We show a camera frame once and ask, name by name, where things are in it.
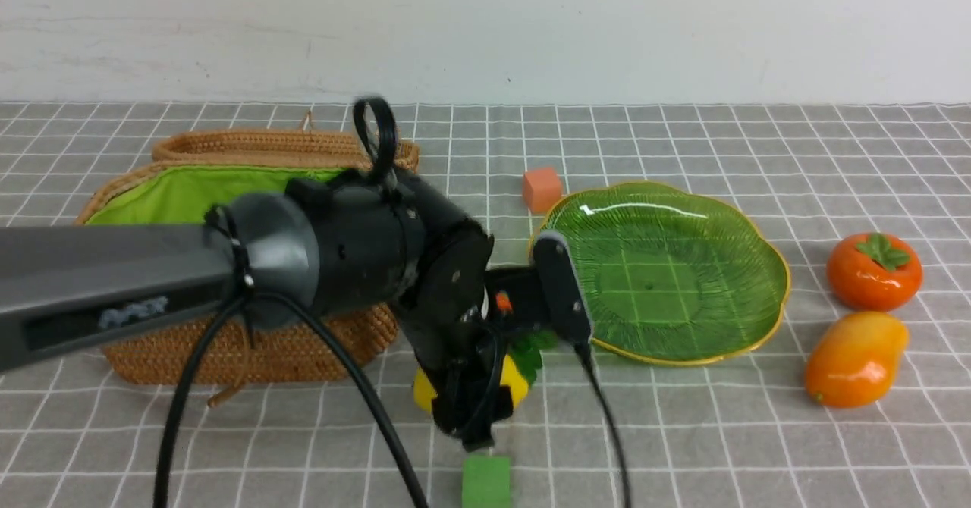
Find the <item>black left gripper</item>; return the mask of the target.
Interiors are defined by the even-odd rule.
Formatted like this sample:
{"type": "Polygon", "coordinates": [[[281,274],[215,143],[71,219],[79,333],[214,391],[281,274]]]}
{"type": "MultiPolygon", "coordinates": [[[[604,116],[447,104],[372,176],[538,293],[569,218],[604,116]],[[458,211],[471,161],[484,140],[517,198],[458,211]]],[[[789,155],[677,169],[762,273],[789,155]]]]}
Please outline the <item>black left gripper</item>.
{"type": "Polygon", "coordinates": [[[493,425],[512,417],[501,387],[507,340],[492,317],[505,290],[518,324],[545,324],[547,309],[533,267],[489,266],[495,238],[440,190],[410,171],[398,189],[424,227],[415,284],[394,304],[395,317],[435,388],[432,418],[468,452],[495,445],[493,425]]]}

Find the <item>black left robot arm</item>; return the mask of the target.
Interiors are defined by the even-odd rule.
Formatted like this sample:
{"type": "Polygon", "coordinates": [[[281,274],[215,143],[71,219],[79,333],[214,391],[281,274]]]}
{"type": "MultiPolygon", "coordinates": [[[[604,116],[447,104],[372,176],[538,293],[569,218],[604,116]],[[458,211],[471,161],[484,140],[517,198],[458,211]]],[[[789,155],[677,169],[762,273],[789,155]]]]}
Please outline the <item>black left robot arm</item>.
{"type": "Polygon", "coordinates": [[[247,193],[196,224],[2,231],[2,370],[159,331],[209,312],[258,331],[386,304],[465,450],[514,410],[501,363],[552,325],[543,264],[488,269],[495,242],[420,177],[346,170],[247,193]]]}

